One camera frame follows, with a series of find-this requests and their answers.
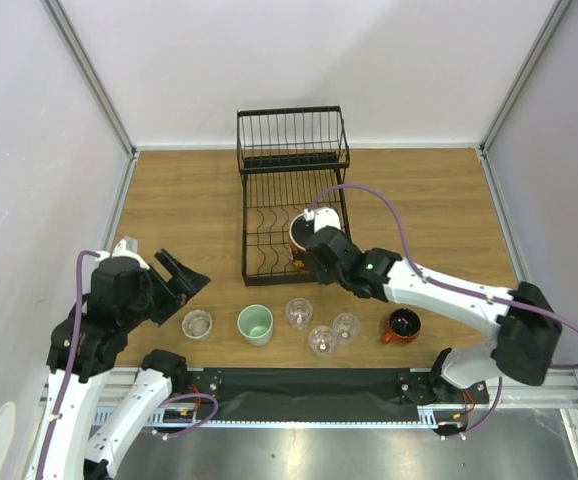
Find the black skull pattern mug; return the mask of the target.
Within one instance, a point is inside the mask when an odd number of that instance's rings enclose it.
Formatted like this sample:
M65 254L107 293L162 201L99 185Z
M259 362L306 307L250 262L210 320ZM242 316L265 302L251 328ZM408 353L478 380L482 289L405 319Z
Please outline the black skull pattern mug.
M305 270L306 243L314 234L314 221L299 214L292 220L288 234L290 263L298 270Z

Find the small orange black cup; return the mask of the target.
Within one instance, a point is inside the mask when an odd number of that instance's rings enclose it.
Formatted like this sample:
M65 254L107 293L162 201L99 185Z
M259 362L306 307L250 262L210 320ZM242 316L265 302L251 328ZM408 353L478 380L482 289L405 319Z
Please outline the small orange black cup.
M413 310L399 308L387 318L381 342L383 344L395 341L410 343L419 336L420 331L421 320L419 316Z

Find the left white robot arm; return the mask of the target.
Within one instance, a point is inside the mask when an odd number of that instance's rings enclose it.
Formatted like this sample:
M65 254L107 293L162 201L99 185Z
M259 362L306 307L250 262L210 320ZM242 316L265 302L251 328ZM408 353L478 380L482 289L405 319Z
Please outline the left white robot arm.
M147 320L164 324L210 282L164 249L155 257L168 278L126 241L111 251L78 254L76 300L51 334L46 407L26 478L112 479L156 409L215 400L193 387L184 357L155 349L144 357L115 413L96 433L90 431L129 334Z

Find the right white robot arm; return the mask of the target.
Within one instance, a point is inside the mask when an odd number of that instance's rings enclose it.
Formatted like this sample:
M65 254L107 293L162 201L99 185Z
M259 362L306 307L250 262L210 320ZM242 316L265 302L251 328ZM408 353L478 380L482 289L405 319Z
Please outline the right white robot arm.
M362 251L331 226L314 233L305 250L306 268L321 284L336 283L359 298L422 308L484 335L471 347L438 355L429 389L439 401L451 402L473 384L500 376L543 384L563 327L538 286L478 285L412 265L390 250Z

